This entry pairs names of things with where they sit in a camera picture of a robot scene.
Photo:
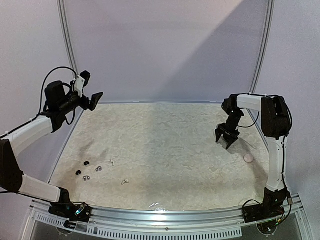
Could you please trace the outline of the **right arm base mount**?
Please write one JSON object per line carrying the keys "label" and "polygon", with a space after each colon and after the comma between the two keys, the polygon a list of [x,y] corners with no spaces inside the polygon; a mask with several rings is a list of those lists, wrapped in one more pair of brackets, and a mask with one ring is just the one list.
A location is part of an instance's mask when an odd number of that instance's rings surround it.
{"label": "right arm base mount", "polygon": [[279,199],[271,200],[271,202],[267,203],[259,203],[255,199],[247,200],[241,207],[244,222],[252,223],[280,216],[276,220],[275,225],[277,226],[284,222],[292,211],[292,206],[290,206],[289,211],[286,213],[283,203]]}

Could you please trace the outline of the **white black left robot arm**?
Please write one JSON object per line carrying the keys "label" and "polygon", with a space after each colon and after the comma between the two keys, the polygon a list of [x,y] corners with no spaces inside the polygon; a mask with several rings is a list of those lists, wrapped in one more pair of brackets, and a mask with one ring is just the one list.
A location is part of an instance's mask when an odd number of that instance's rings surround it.
{"label": "white black left robot arm", "polygon": [[88,98],[83,89],[86,80],[77,77],[65,92],[66,83],[54,81],[44,90],[45,110],[36,119],[8,133],[0,140],[0,187],[9,193],[22,194],[55,203],[55,209],[63,216],[74,213],[74,205],[61,198],[62,189],[23,173],[17,162],[18,155],[41,138],[58,131],[67,121],[67,114],[80,107],[94,111],[103,93]]}

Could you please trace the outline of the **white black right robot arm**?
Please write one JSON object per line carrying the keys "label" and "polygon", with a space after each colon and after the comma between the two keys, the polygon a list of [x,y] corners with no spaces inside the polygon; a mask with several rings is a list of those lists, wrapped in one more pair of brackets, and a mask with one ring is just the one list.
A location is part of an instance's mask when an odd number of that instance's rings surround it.
{"label": "white black right robot arm", "polygon": [[266,137],[268,147],[269,172],[258,213],[262,218],[269,218],[285,199],[290,198],[286,184],[286,152],[293,120],[289,107],[279,95],[238,93],[226,98],[221,108],[228,118],[215,129],[215,141],[224,138],[227,149],[239,139],[239,122],[244,116],[243,109],[259,113],[260,129]]}

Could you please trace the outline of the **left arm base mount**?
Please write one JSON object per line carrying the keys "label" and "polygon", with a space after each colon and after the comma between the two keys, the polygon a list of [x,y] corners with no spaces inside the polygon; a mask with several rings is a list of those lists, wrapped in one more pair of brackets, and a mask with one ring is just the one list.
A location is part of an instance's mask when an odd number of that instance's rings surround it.
{"label": "left arm base mount", "polygon": [[51,203],[48,212],[52,215],[69,219],[70,222],[88,223],[92,208],[85,202]]}

